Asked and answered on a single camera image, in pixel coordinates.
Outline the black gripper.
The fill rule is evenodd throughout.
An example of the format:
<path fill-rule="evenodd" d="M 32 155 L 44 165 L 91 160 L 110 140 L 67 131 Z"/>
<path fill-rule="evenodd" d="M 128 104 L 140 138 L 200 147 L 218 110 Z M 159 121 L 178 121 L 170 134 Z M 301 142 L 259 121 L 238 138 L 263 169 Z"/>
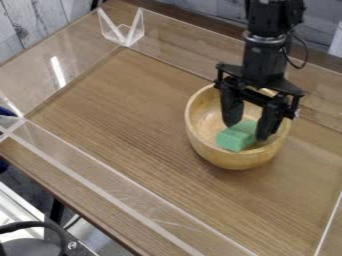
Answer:
<path fill-rule="evenodd" d="M 233 127 L 243 115 L 245 101 L 262 107 L 257 125 L 257 140 L 266 141 L 278 131 L 283 118 L 294 119 L 305 91 L 285 78 L 253 81 L 242 74 L 242 67 L 226 63 L 217 65 L 214 87 L 219 90 L 222 119 Z"/>

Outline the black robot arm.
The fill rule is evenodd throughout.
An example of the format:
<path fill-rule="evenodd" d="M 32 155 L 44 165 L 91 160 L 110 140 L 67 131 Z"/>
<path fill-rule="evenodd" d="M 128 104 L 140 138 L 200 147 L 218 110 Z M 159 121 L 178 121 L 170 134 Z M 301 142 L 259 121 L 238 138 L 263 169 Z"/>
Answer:
<path fill-rule="evenodd" d="M 305 91 L 286 78 L 294 28 L 303 22 L 305 0 L 245 0 L 247 29 L 241 65 L 219 63 L 214 87 L 219 90 L 222 119 L 237 125 L 247 102 L 262 108 L 255 137 L 265 141 L 285 119 L 297 117 Z"/>

